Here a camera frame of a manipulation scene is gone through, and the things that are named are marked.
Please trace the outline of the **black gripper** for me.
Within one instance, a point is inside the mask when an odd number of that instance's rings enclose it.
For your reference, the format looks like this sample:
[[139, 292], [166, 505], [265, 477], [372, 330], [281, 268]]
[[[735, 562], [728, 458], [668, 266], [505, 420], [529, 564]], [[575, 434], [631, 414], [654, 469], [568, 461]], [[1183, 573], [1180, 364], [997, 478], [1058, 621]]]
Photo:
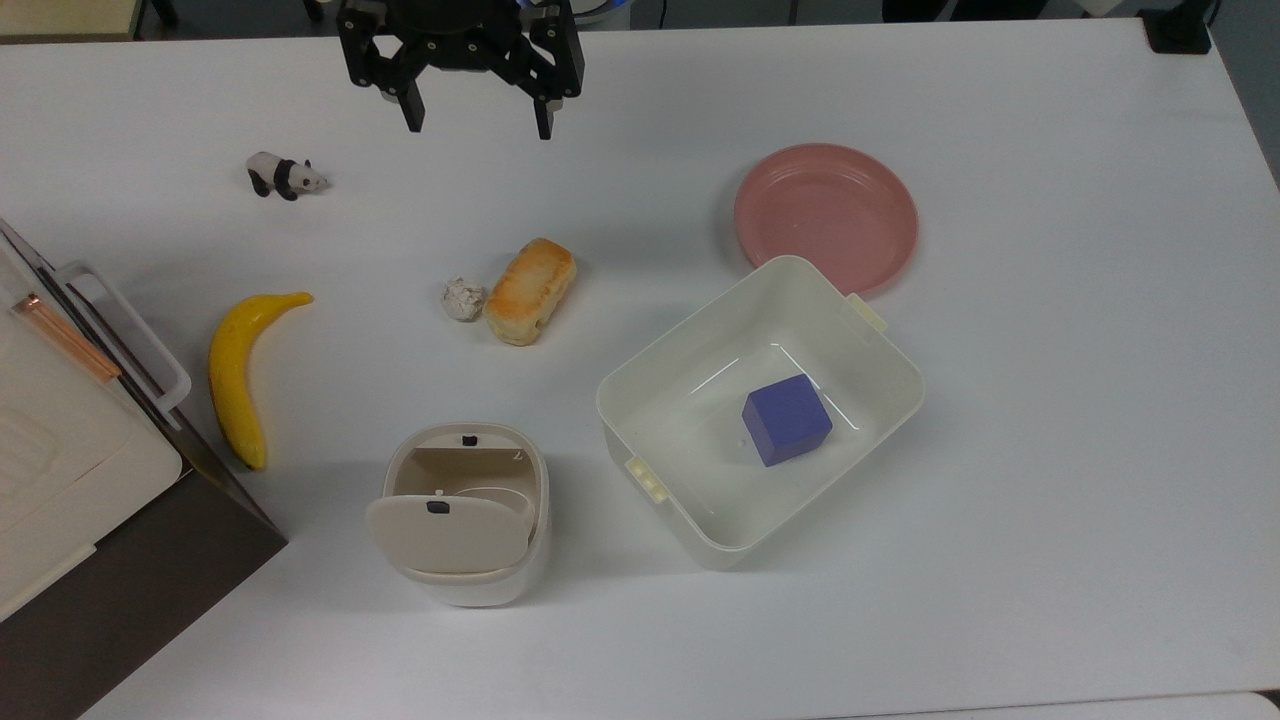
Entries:
[[339, 38], [351, 83], [397, 102], [415, 133], [425, 120], [417, 77], [428, 67], [511, 70], [508, 83], [532, 100], [541, 140], [564, 100], [582, 92], [585, 60], [566, 1], [343, 1]]

